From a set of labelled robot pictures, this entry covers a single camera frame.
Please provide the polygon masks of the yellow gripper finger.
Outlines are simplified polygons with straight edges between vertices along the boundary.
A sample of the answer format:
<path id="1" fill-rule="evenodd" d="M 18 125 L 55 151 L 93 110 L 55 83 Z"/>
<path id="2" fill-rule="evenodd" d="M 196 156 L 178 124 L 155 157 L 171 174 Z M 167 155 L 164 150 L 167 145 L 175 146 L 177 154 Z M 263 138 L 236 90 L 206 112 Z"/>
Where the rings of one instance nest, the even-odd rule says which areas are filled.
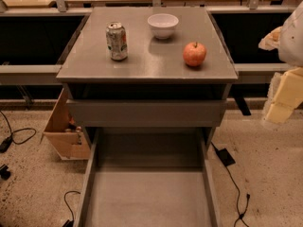
<path id="1" fill-rule="evenodd" d="M 268 33 L 258 44 L 258 47 L 263 50 L 274 50 L 279 47 L 279 38 L 280 38 L 281 27 L 277 27 Z"/>
<path id="2" fill-rule="evenodd" d="M 267 96 L 264 120 L 271 124 L 285 123 L 303 102 L 303 68 L 274 73 Z"/>

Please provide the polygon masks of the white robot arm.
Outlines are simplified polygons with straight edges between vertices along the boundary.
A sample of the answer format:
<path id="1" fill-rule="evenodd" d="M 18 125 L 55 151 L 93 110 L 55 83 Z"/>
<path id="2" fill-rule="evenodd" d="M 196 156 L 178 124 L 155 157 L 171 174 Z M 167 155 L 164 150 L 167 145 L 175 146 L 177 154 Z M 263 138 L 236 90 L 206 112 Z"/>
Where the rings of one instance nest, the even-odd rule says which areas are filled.
<path id="1" fill-rule="evenodd" d="M 303 2 L 258 47 L 268 51 L 277 49 L 279 59 L 291 66 L 283 74 L 274 73 L 270 83 L 262 123 L 273 129 L 285 123 L 303 102 Z"/>

